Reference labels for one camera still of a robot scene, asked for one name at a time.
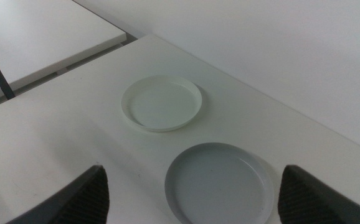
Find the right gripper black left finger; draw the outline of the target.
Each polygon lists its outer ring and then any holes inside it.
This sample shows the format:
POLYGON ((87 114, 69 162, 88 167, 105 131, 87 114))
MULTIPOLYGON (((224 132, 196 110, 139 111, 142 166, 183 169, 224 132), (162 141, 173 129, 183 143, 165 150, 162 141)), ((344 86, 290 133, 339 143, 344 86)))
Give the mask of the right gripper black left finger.
POLYGON ((108 177, 94 165, 63 189, 10 223, 106 223, 110 207, 108 177))

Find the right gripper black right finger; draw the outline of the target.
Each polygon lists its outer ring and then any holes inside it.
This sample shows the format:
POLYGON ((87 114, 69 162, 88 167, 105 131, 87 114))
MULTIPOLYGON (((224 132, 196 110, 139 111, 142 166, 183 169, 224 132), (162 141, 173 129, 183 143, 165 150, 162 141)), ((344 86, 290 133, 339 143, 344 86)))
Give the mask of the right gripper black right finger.
POLYGON ((282 223, 360 224, 360 205, 296 165, 282 174, 278 198, 282 223))

